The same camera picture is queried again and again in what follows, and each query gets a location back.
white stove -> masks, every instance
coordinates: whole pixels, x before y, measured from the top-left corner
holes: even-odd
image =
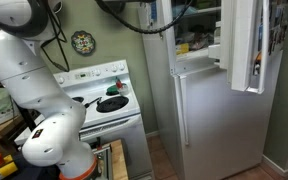
[[[124,148],[128,148],[124,149],[124,153],[128,153],[125,157],[129,158],[126,159],[129,178],[154,179],[140,107],[133,91],[126,61],[120,60],[76,69],[68,73],[55,74],[54,77],[71,98],[77,97],[84,105],[98,98],[100,98],[99,104],[105,103],[106,100],[110,101],[112,98],[128,100],[122,108],[105,113],[98,112],[97,101],[90,104],[80,130],[80,138],[81,141],[89,143],[98,137],[103,143],[122,139],[125,143]],[[116,84],[116,78],[128,86],[127,95],[107,95],[107,89]],[[35,123],[39,124],[43,120],[44,117],[41,115]],[[15,139],[15,143],[24,144],[30,134],[31,131],[27,128]]]

decorative plate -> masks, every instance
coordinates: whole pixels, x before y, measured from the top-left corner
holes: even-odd
[[[81,55],[90,55],[95,49],[93,36],[85,31],[76,31],[71,40],[74,50]]]

wooden floor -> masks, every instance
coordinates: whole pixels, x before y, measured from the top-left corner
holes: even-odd
[[[164,150],[159,136],[147,139],[156,180],[179,180]],[[265,164],[226,180],[285,180]]]

oven door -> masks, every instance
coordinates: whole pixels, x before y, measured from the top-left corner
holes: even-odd
[[[80,131],[81,141],[92,143],[97,137],[106,144],[121,139],[129,179],[153,179],[152,164],[140,114],[110,121]]]

white refrigerator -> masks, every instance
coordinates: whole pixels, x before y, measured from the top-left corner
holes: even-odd
[[[141,3],[141,27],[171,22],[175,5]],[[288,1],[213,5],[163,33],[143,35],[159,134],[180,180],[223,179],[261,162],[282,59]],[[203,26],[207,34],[218,21],[219,43],[177,53],[187,32]]]

